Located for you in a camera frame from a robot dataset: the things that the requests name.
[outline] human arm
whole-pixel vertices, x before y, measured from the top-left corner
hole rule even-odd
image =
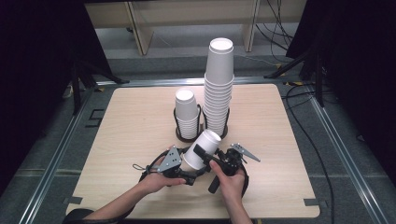
[[[161,174],[151,173],[120,197],[84,217],[84,219],[110,219],[119,217],[130,211],[148,194],[157,192],[165,186],[181,185],[184,183],[186,183],[186,180],[182,178],[167,178]]]
[[[248,212],[242,204],[242,189],[245,175],[239,169],[233,176],[224,174],[215,161],[211,161],[210,167],[219,178],[222,199],[233,224],[252,223]]]

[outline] black backdrop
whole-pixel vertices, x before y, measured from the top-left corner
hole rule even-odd
[[[73,62],[111,70],[82,1],[2,0],[0,27],[1,194],[62,100]]]
[[[310,48],[337,1],[308,0],[287,55]],[[396,185],[396,2],[348,1],[322,43],[326,78],[366,143]]]

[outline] person's right hand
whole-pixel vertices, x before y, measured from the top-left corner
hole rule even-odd
[[[242,169],[236,171],[235,175],[224,174],[215,161],[209,162],[213,172],[219,178],[220,189],[225,203],[241,203],[242,189],[244,187],[245,174]]]

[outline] wrist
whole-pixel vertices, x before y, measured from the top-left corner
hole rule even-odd
[[[134,192],[136,192],[138,195],[142,195],[142,197],[145,197],[152,193],[148,186],[145,185],[145,182],[141,181],[137,185],[135,185],[133,188]]]
[[[229,197],[225,198],[223,197],[223,201],[227,206],[232,206],[232,207],[240,207],[243,206],[242,204],[242,198],[239,197]]]

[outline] metal gripper jaw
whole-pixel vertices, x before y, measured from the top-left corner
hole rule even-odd
[[[244,147],[242,147],[241,145],[239,145],[239,143],[236,144],[231,144],[231,148],[233,148],[234,150],[236,150],[237,152],[241,153],[242,155],[245,155],[255,161],[261,161],[259,158],[257,158],[256,156],[254,156],[253,154],[251,154],[247,149],[245,149]]]
[[[180,155],[178,154],[177,148],[175,146],[172,146],[169,149],[168,154],[166,154],[165,158],[163,159],[163,162],[157,168],[157,172],[163,173],[164,171],[167,171],[171,168],[180,166],[180,164],[181,164],[181,158]]]

